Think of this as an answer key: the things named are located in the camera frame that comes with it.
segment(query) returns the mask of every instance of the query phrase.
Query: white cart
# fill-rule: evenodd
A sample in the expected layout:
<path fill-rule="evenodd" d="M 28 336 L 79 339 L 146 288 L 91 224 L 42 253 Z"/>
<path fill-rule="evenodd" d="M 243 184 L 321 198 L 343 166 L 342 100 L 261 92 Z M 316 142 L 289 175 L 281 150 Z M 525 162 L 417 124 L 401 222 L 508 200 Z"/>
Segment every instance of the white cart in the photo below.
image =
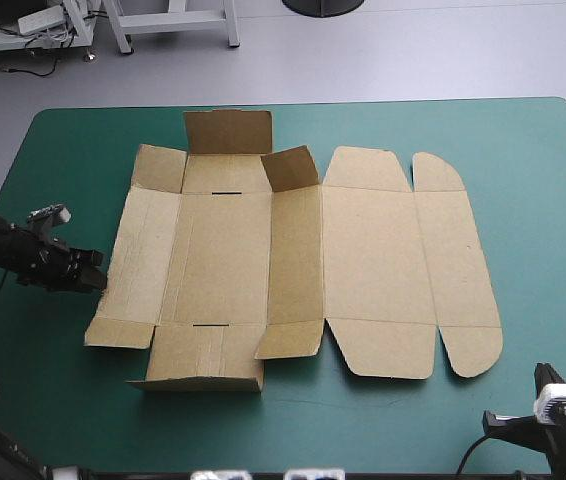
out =
<path fill-rule="evenodd" d="M 84 12 L 81 12 L 79 4 L 76 0 L 63 0 L 62 5 L 65 7 L 69 18 L 69 26 L 76 29 L 76 35 L 74 36 L 74 41 L 72 42 L 72 47 L 90 47 L 92 45 L 92 40 L 94 38 L 94 27 L 96 25 L 97 18 L 92 17 L 84 18 Z M 92 0 L 91 8 L 93 10 L 98 10 L 101 7 L 101 0 Z M 10 30 L 18 30 L 16 24 L 14 24 Z M 32 39 L 32 37 L 21 37 L 16 35 L 10 35 L 0 31 L 0 51 L 1 50 L 21 50 L 26 46 L 28 48 L 58 48 L 63 44 L 68 46 L 68 41 L 65 42 L 50 42 L 49 39 L 41 37 L 38 39 Z M 94 55 L 87 51 L 85 60 L 93 60 Z"/>
<path fill-rule="evenodd" d="M 125 15 L 119 0 L 103 0 L 121 53 L 133 53 L 131 35 L 226 28 L 230 47 L 238 47 L 234 0 L 222 0 L 220 10 L 188 11 L 187 0 L 170 0 L 167 13 Z"/>

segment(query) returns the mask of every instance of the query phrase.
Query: black mount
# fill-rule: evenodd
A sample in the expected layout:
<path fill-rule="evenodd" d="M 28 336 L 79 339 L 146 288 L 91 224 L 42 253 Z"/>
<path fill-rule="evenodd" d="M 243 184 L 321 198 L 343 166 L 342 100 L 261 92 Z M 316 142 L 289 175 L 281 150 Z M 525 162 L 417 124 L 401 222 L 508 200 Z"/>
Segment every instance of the black mount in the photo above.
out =
<path fill-rule="evenodd" d="M 534 371 L 536 396 L 548 384 L 566 383 L 550 364 L 539 363 Z M 501 417 L 486 411 L 483 430 L 491 438 L 544 453 L 556 480 L 566 480 L 566 417 L 557 424 L 541 424 L 536 416 Z"/>

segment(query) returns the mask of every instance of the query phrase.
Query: white plastic part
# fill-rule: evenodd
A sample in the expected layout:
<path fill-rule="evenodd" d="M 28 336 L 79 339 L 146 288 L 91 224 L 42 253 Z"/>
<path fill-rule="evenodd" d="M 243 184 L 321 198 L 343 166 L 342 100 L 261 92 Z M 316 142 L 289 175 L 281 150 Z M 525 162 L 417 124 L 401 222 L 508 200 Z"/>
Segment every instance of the white plastic part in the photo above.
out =
<path fill-rule="evenodd" d="M 53 480 L 79 480 L 79 467 L 60 467 L 52 470 Z"/>
<path fill-rule="evenodd" d="M 306 468 L 288 470 L 283 476 L 283 480 L 345 480 L 345 470 L 340 468 Z"/>
<path fill-rule="evenodd" d="M 58 213 L 58 217 L 61 223 L 67 223 L 70 221 L 70 218 L 72 218 L 72 214 L 67 208 L 63 208 L 63 210 Z"/>
<path fill-rule="evenodd" d="M 252 480 L 252 475 L 246 470 L 201 470 L 193 472 L 190 480 Z"/>
<path fill-rule="evenodd" d="M 56 5 L 19 18 L 19 32 L 21 35 L 29 35 L 64 23 L 63 7 Z"/>
<path fill-rule="evenodd" d="M 566 384 L 550 383 L 543 387 L 539 398 L 534 402 L 534 415 L 539 423 L 554 425 L 550 413 L 556 405 L 561 403 L 566 403 Z"/>

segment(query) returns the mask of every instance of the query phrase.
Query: cardboard flap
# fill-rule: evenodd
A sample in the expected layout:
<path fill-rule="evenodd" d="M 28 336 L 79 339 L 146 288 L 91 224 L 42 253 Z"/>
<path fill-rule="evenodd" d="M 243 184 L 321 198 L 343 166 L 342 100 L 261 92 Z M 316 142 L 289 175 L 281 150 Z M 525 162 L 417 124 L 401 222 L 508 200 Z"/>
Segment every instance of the cardboard flap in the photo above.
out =
<path fill-rule="evenodd" d="M 503 350 L 498 327 L 440 327 L 450 364 L 457 375 L 471 378 L 492 367 Z"/>
<path fill-rule="evenodd" d="M 350 370 L 366 377 L 428 378 L 436 326 L 328 318 Z"/>
<path fill-rule="evenodd" d="M 161 192 L 180 193 L 187 154 L 172 148 L 140 145 L 132 185 Z"/>
<path fill-rule="evenodd" d="M 183 193 L 271 192 L 260 155 L 190 155 Z"/>
<path fill-rule="evenodd" d="M 322 196 L 325 316 L 436 324 L 413 195 L 325 188 Z"/>
<path fill-rule="evenodd" d="M 463 182 L 444 160 L 417 154 L 414 175 L 432 296 L 448 357 L 457 374 L 478 375 L 498 359 L 502 333 L 472 207 Z"/>
<path fill-rule="evenodd" d="M 147 381 L 185 378 L 253 378 L 263 368 L 254 360 L 263 325 L 156 327 Z"/>
<path fill-rule="evenodd" d="M 271 225 L 268 324 L 323 323 L 320 187 L 274 194 Z"/>
<path fill-rule="evenodd" d="M 265 154 L 272 151 L 272 114 L 264 110 L 185 112 L 192 154 Z"/>
<path fill-rule="evenodd" d="M 260 392 L 263 388 L 263 377 L 189 377 L 131 381 L 127 383 L 146 392 Z"/>
<path fill-rule="evenodd" d="M 370 148 L 338 147 L 323 185 L 411 192 L 398 158 L 393 152 Z"/>
<path fill-rule="evenodd" d="M 261 157 L 273 192 L 319 184 L 319 173 L 306 145 Z"/>
<path fill-rule="evenodd" d="M 323 336 L 323 319 L 320 321 L 268 325 L 261 338 L 256 358 L 311 357 L 316 355 Z"/>
<path fill-rule="evenodd" d="M 150 348 L 154 324 L 94 317 L 85 332 L 89 347 Z"/>
<path fill-rule="evenodd" d="M 457 171 L 445 160 L 427 152 L 412 159 L 414 190 L 418 192 L 454 192 L 465 190 Z"/>
<path fill-rule="evenodd" d="M 130 188 L 114 243 L 107 289 L 94 321 L 111 319 L 151 327 L 159 322 L 180 200 L 181 195 L 174 193 Z M 113 331 L 103 332 L 107 326 Z M 151 329 L 144 330 L 141 344 L 146 343 Z M 117 322 L 101 320 L 98 327 L 99 337 L 115 338 L 119 330 Z"/>

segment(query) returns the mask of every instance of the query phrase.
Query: white power strip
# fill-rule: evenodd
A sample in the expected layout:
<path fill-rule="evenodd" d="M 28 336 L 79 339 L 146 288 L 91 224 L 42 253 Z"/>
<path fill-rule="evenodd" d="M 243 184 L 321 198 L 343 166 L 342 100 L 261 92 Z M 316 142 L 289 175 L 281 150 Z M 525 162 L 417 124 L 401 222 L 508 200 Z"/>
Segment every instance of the white power strip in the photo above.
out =
<path fill-rule="evenodd" d="M 64 23 L 65 13 L 63 12 L 63 7 L 57 5 L 19 18 L 19 33 L 21 35 L 29 35 L 30 33 L 40 32 L 47 28 L 63 25 Z"/>

